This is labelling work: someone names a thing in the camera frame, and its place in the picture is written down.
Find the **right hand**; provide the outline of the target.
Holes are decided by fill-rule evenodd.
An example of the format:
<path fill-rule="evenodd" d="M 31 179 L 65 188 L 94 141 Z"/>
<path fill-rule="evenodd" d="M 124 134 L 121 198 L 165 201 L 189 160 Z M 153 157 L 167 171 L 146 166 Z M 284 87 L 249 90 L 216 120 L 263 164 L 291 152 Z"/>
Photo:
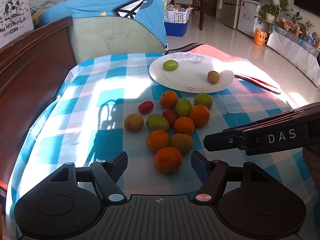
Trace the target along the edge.
<path fill-rule="evenodd" d="M 303 160 L 311 174 L 315 189 L 320 193 L 320 155 L 319 144 L 303 148 Z"/>

